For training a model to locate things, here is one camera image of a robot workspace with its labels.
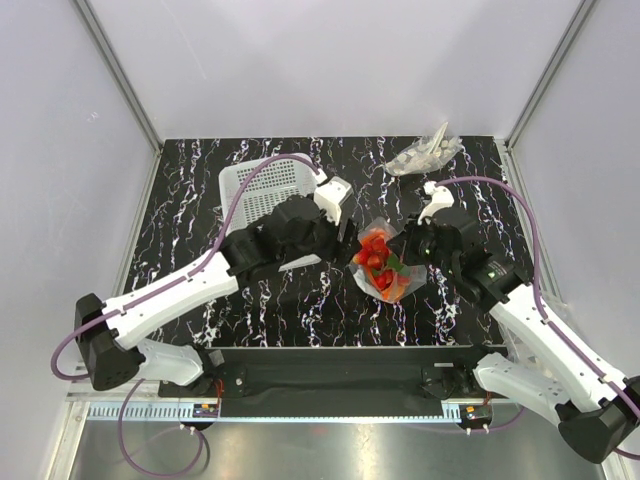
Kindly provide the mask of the red orange papaya slice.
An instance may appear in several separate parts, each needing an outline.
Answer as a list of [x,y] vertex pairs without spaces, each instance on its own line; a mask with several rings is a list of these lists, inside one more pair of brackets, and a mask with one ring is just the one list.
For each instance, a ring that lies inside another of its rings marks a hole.
[[365,273],[366,285],[372,288],[371,295],[387,303],[398,302],[408,292],[412,282],[410,275],[392,269],[366,270]]

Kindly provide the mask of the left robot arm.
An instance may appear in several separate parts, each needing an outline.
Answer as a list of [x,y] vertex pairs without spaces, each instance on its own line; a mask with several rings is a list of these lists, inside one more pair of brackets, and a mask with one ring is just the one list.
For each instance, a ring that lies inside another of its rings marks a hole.
[[95,294],[75,306],[76,344],[96,391],[134,378],[166,380],[196,396],[215,386],[216,372],[203,350],[149,340],[154,330],[194,308],[269,279],[307,256],[346,266],[355,252],[357,225],[351,196],[324,190],[294,195],[244,229],[228,234],[213,255],[140,290],[108,301]]

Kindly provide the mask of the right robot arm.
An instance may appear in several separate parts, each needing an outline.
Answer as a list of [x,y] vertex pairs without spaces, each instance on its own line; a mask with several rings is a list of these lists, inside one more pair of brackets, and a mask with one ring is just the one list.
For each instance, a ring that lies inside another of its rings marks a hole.
[[410,216],[392,248],[409,265],[438,268],[462,298],[514,333],[550,373],[487,353],[454,371],[460,393],[488,390],[511,399],[553,424],[594,464],[638,428],[638,378],[604,360],[546,306],[518,265],[486,247],[463,209]]

